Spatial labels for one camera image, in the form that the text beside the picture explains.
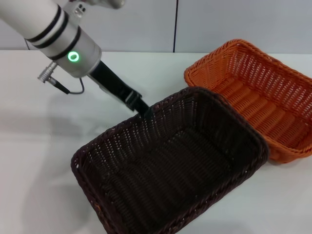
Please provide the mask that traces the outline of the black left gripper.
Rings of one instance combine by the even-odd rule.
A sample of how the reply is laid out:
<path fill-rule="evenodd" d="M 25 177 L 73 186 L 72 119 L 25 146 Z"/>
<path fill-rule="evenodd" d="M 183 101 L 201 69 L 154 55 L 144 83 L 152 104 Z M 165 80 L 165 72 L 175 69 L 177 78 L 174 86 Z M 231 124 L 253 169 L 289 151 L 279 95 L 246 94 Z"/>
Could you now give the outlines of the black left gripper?
<path fill-rule="evenodd" d="M 145 115 L 149 106 L 142 100 L 142 95 L 123 82 L 107 65 L 102 61 L 88 75 L 101 88 L 117 97 L 130 110 Z"/>

